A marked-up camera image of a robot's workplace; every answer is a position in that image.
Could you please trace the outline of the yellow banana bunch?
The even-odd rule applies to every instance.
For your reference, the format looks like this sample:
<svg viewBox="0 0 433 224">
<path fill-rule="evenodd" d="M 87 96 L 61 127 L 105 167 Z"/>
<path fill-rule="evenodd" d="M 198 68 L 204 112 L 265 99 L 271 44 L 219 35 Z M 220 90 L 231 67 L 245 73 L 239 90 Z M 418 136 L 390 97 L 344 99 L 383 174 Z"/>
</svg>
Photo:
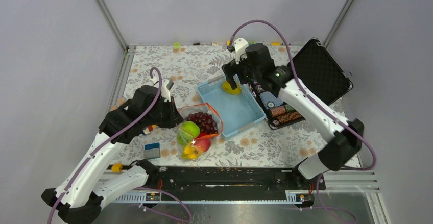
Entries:
<svg viewBox="0 0 433 224">
<path fill-rule="evenodd" d="M 196 147 L 194 147 L 191 144 L 186 145 L 183 148 L 183 151 L 181 152 L 181 157 L 183 159 L 196 159 L 198 156 L 200 156 L 202 152 L 198 150 Z"/>
</svg>

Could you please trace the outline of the light blue plastic basket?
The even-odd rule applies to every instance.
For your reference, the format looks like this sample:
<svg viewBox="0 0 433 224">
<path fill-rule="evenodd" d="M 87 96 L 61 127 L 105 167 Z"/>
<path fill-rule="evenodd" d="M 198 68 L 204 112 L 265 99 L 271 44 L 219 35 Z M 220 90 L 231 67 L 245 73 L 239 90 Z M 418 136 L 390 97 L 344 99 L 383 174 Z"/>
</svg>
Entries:
<svg viewBox="0 0 433 224">
<path fill-rule="evenodd" d="M 222 135 L 229 139 L 255 127 L 266 115 L 248 86 L 239 85 L 240 95 L 227 94 L 222 90 L 225 80 L 226 77 L 221 75 L 205 81 L 197 86 L 197 91 L 202 101 L 209 103 L 218 112 L 224 124 Z"/>
</svg>

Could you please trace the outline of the red apple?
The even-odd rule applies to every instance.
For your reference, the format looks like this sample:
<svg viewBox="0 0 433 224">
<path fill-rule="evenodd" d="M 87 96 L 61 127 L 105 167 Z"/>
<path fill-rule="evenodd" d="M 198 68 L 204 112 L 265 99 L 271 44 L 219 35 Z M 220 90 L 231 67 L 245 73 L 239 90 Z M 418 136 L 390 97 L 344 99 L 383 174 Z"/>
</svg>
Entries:
<svg viewBox="0 0 433 224">
<path fill-rule="evenodd" d="M 207 133 L 200 133 L 198 137 L 191 143 L 192 148 L 200 153 L 204 153 L 211 147 L 211 138 Z"/>
</svg>

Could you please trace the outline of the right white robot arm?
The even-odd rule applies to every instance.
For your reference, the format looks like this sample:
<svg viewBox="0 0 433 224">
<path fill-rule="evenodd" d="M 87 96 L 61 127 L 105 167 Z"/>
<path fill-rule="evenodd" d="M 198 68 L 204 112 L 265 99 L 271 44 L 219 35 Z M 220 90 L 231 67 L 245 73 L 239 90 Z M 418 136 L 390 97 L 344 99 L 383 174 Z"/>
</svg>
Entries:
<svg viewBox="0 0 433 224">
<path fill-rule="evenodd" d="M 349 119 L 333 111 L 312 93 L 298 77 L 293 61 L 289 65 L 276 66 L 268 48 L 262 43 L 250 45 L 239 38 L 227 46 L 234 59 L 222 66 L 231 88 L 256 81 L 265 91 L 280 98 L 309 121 L 326 146 L 296 166 L 293 183 L 306 189 L 313 178 L 327 171 L 339 171 L 362 147 L 362 136 L 357 129 L 361 121 Z"/>
</svg>

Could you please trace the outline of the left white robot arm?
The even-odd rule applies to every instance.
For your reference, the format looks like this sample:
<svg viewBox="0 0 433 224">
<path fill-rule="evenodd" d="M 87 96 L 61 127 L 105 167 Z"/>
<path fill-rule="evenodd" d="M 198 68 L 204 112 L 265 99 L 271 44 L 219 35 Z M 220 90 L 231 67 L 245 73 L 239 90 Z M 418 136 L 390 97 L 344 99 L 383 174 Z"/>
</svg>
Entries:
<svg viewBox="0 0 433 224">
<path fill-rule="evenodd" d="M 157 82 L 138 88 L 132 99 L 106 114 L 89 150 L 66 180 L 42 193 L 41 198 L 51 207 L 48 223 L 55 212 L 65 223 L 92 223 L 126 192 L 141 186 L 154 188 L 159 168 L 146 159 L 106 183 L 98 181 L 118 152 L 144 129 L 153 125 L 170 129 L 182 121 L 169 85 Z"/>
</svg>

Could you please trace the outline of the green pepper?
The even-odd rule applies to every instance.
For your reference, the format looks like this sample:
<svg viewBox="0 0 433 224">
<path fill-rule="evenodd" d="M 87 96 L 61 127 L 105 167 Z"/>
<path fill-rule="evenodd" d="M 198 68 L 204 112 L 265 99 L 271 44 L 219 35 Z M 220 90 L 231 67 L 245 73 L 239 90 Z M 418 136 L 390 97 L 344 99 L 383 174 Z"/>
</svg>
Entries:
<svg viewBox="0 0 433 224">
<path fill-rule="evenodd" d="M 195 140 L 201 130 L 198 125 L 192 121 L 185 121 L 178 126 L 177 143 L 180 146 L 185 146 Z"/>
</svg>

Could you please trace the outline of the clear zip top bag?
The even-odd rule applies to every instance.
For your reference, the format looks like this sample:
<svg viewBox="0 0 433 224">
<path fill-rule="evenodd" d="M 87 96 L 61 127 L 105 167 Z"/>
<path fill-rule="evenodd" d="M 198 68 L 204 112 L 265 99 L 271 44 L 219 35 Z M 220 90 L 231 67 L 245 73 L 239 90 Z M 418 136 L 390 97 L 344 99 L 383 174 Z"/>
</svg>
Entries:
<svg viewBox="0 0 433 224">
<path fill-rule="evenodd" d="M 183 122 L 178 125 L 177 144 L 180 157 L 194 160 L 207 152 L 224 130 L 224 123 L 210 103 L 179 109 Z"/>
</svg>

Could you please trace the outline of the dark purple grapes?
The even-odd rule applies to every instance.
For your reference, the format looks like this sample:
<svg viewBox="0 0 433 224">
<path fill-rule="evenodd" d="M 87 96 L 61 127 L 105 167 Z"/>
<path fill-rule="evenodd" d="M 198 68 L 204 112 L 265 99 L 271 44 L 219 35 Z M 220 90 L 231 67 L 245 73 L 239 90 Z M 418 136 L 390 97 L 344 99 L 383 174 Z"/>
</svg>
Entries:
<svg viewBox="0 0 433 224">
<path fill-rule="evenodd" d="M 196 112 L 191 113 L 187 117 L 188 121 L 194 122 L 202 133 L 206 134 L 217 134 L 218 133 L 218 125 L 214 120 L 214 117 L 209 113 L 204 112 Z"/>
</svg>

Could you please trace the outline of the yellow mango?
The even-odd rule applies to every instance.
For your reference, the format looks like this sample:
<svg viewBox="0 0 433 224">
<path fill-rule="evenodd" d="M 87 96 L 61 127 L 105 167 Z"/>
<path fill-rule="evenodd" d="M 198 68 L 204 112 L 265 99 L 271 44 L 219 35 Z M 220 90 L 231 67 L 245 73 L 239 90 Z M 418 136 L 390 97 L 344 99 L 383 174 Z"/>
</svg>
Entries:
<svg viewBox="0 0 433 224">
<path fill-rule="evenodd" d="M 229 95 L 240 95 L 242 92 L 242 90 L 238 84 L 235 88 L 232 88 L 231 85 L 229 84 L 229 82 L 227 82 L 227 81 L 222 82 L 221 89 Z"/>
</svg>

